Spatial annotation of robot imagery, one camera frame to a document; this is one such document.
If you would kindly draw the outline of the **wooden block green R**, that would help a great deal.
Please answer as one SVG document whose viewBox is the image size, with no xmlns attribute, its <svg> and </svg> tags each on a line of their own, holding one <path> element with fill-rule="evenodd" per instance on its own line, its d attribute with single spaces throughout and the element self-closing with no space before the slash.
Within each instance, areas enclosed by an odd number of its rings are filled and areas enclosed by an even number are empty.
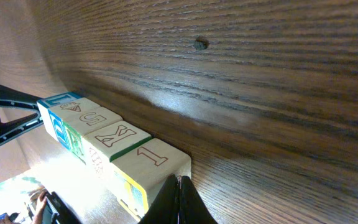
<svg viewBox="0 0 358 224">
<path fill-rule="evenodd" d="M 122 117 L 105 107 L 94 108 L 69 118 L 64 122 L 64 127 L 70 140 L 70 151 L 86 164 L 83 137 L 118 121 L 122 121 Z"/>
</svg>

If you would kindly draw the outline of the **wooden block blue D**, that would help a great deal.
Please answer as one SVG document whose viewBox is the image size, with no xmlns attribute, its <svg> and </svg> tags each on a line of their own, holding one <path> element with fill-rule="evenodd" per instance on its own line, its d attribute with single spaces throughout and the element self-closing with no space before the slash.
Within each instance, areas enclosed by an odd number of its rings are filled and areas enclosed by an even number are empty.
<svg viewBox="0 0 358 224">
<path fill-rule="evenodd" d="M 81 115 L 85 111 L 100 107 L 99 104 L 85 97 L 77 98 L 68 93 L 45 100 L 45 102 L 50 103 L 48 112 L 57 139 L 68 150 L 70 150 L 71 147 L 68 134 L 65 131 L 64 122 L 76 115 Z"/>
</svg>

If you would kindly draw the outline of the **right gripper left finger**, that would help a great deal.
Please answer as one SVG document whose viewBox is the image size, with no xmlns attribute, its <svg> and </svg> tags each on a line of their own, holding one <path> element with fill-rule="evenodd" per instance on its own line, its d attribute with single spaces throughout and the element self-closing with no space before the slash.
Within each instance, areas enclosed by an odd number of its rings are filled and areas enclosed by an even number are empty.
<svg viewBox="0 0 358 224">
<path fill-rule="evenodd" d="M 177 224 L 178 191 L 178 179 L 171 174 L 167 177 L 154 202 L 139 224 Z"/>
</svg>

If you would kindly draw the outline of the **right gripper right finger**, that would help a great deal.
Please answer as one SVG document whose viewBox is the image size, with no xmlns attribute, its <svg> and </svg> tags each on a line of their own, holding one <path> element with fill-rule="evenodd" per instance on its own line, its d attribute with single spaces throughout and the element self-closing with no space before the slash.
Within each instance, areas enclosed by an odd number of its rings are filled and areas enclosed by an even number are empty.
<svg viewBox="0 0 358 224">
<path fill-rule="evenodd" d="M 180 184 L 180 224 L 217 224 L 188 176 Z"/>
</svg>

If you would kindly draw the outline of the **wooden block yellow face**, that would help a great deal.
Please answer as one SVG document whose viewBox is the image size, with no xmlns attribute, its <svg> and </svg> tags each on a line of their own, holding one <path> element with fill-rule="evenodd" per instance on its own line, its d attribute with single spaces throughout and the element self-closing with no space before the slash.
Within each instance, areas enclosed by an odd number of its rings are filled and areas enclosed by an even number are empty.
<svg viewBox="0 0 358 224">
<path fill-rule="evenodd" d="M 139 221 L 148 212 L 167 177 L 191 177 L 191 157 L 153 138 L 111 163 L 110 189 L 120 205 Z"/>
</svg>

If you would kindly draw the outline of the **wooden block pineapple yellow O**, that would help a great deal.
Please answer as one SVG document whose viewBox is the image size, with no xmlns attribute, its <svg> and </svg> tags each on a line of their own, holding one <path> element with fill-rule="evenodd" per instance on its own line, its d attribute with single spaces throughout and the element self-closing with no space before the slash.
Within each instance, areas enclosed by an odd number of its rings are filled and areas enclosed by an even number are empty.
<svg viewBox="0 0 358 224">
<path fill-rule="evenodd" d="M 111 162 L 151 140 L 151 134 L 118 121 L 83 136 L 86 165 L 98 176 L 112 173 Z"/>
</svg>

